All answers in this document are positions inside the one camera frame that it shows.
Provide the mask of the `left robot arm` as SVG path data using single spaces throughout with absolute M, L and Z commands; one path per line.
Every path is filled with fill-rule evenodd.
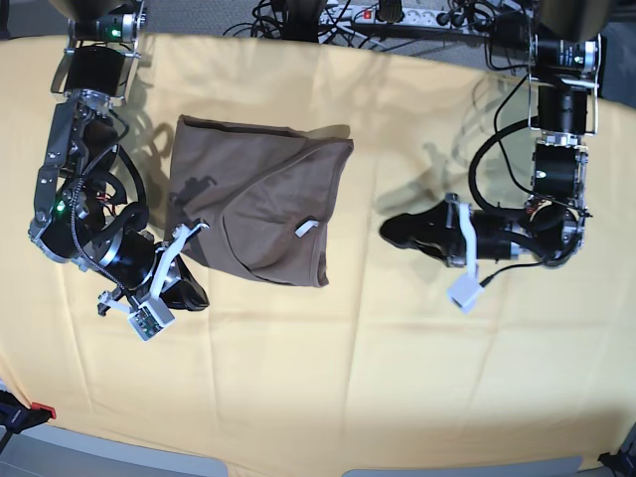
M 525 119 L 493 135 L 477 150 L 468 169 L 468 186 L 477 209 L 449 194 L 420 214 L 386 220 L 381 237 L 402 249 L 415 249 L 447 266 L 463 267 L 474 259 L 512 260 L 530 253 L 546 267 L 565 264 L 583 241 L 589 216 L 584 190 L 587 136 L 598 130 L 598 96 L 605 28 L 613 1 L 521 2 L 517 12 L 485 19 L 471 3 L 461 3 L 468 26 L 489 28 L 489 41 L 526 53 L 529 88 Z M 486 153 L 510 135 L 538 132 L 532 154 L 533 177 L 521 208 L 486 200 L 478 188 L 477 169 Z

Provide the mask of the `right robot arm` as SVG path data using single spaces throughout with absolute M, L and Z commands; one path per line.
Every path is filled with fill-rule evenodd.
M 152 282 L 170 309 L 201 311 L 206 292 L 168 243 L 145 229 L 141 175 L 122 146 L 129 131 L 116 108 L 125 104 L 140 58 L 146 20 L 142 1 L 56 1 L 69 39 L 51 91 L 54 110 L 38 171 L 29 238 L 48 258 L 72 262 L 114 283 L 99 314 L 145 301 Z

